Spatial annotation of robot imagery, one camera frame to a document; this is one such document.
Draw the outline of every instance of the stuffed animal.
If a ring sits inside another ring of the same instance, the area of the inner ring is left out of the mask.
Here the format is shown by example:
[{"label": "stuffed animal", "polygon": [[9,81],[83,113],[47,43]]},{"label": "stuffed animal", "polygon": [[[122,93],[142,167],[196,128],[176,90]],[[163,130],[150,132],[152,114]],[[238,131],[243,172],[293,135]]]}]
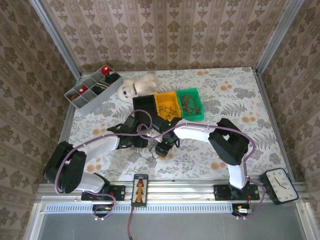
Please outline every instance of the stuffed animal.
[{"label": "stuffed animal", "polygon": [[138,80],[126,79],[118,89],[119,98],[126,102],[132,102],[132,98],[159,93],[157,79],[151,73],[147,73]]}]

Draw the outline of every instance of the analog clock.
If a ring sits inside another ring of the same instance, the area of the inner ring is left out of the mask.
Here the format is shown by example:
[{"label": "analog clock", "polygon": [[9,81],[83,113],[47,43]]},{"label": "analog clock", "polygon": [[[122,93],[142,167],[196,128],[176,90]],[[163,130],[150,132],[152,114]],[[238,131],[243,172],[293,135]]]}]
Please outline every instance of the analog clock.
[{"label": "analog clock", "polygon": [[289,203],[299,198],[283,168],[266,171],[261,175],[261,180],[266,192],[276,205]]}]

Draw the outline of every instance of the patterned wallpaper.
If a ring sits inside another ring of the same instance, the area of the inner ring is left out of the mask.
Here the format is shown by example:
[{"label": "patterned wallpaper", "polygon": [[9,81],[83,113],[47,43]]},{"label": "patterned wallpaper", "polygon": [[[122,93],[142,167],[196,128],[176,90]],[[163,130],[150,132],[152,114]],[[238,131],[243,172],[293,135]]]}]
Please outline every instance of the patterned wallpaper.
[{"label": "patterned wallpaper", "polygon": [[305,0],[262,75],[295,177],[320,226],[320,1]]},{"label": "patterned wallpaper", "polygon": [[289,0],[43,0],[80,72],[253,67]]},{"label": "patterned wallpaper", "polygon": [[0,239],[22,239],[74,77],[33,7],[0,0]]}]

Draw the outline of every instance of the clock face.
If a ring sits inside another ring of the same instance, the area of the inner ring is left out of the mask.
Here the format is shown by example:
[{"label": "clock face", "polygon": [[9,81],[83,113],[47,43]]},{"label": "clock face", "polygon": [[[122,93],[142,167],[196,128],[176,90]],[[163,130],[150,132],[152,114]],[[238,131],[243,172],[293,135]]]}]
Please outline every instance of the clock face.
[{"label": "clock face", "polygon": [[266,176],[280,202],[283,203],[298,198],[294,187],[282,168],[267,171]]}]

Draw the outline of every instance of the yellow tray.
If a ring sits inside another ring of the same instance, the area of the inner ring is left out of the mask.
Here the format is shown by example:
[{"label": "yellow tray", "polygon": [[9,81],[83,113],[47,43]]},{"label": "yellow tray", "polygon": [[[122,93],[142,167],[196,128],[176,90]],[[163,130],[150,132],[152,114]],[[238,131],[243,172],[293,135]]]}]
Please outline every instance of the yellow tray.
[{"label": "yellow tray", "polygon": [[175,117],[181,118],[181,110],[175,91],[158,93],[154,95],[157,114],[171,122]]}]

